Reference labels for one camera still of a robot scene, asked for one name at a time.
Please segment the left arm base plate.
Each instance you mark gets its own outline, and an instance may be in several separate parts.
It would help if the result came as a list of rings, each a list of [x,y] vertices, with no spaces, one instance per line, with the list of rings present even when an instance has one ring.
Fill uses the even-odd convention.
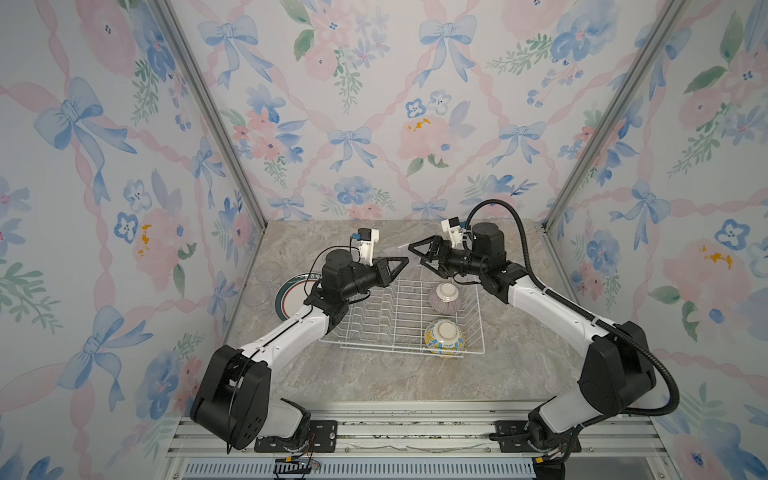
[[[253,450],[257,453],[279,454],[334,453],[337,439],[337,421],[310,420],[289,438],[258,438]]]

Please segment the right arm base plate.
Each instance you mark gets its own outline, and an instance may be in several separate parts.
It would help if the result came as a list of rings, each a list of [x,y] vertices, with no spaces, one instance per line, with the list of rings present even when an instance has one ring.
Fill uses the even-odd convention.
[[[494,431],[488,434],[488,439],[497,442],[503,453],[536,452],[545,457],[556,457],[582,451],[573,429],[552,433],[546,426],[523,420],[497,420],[493,427]]]

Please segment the yellow blue floral bowl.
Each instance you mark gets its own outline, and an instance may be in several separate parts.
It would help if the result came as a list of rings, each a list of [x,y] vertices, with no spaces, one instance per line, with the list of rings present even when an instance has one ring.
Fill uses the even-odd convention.
[[[445,358],[460,357],[466,349],[463,331],[448,319],[436,320],[428,325],[423,343],[429,352]]]

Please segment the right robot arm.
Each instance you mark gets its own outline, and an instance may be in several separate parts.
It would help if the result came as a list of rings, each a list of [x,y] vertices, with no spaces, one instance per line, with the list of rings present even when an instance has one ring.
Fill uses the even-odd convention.
[[[525,435],[534,449],[551,450],[578,428],[626,412],[656,387],[654,365],[639,351],[647,344],[640,327],[604,320],[536,281],[528,267],[508,259],[504,234],[493,223],[475,225],[467,241],[457,226],[448,232],[411,243],[408,250],[442,278],[474,277],[487,293],[538,320],[583,359],[576,385],[529,413]]]

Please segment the white wire dish rack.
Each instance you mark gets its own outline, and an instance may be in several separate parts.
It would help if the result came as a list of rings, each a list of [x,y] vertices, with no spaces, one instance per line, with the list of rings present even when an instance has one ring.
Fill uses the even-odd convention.
[[[460,290],[462,307],[456,315],[440,315],[429,304],[430,292],[444,282]],[[438,356],[425,348],[423,334],[428,325],[440,319],[456,323],[465,336],[465,351],[452,358],[485,353],[478,287],[424,273],[418,278],[399,278],[391,286],[373,292],[368,300],[352,306],[340,325],[322,341],[344,349]]]

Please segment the plain white plate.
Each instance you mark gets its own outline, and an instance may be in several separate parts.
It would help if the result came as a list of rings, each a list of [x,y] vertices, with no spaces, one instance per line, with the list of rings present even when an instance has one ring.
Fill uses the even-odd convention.
[[[291,318],[303,305],[313,286],[321,275],[316,272],[302,273],[291,277],[279,289],[274,300],[274,309],[281,321]]]

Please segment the striped grey bowl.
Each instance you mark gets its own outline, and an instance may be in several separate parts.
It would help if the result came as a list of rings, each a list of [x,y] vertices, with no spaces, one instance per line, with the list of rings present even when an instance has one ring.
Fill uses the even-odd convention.
[[[439,283],[430,292],[429,304],[440,315],[456,315],[462,307],[460,290],[453,283]]]

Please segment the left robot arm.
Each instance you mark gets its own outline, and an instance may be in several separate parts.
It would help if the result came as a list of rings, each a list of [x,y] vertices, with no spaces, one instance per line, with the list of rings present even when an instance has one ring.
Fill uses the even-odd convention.
[[[406,257],[355,259],[347,249],[329,251],[319,280],[292,317],[254,342],[224,345],[213,353],[190,409],[192,421],[229,450],[260,439],[288,450],[305,448],[311,413],[293,401],[272,399],[272,378],[335,329],[353,303],[390,286],[408,263]]]

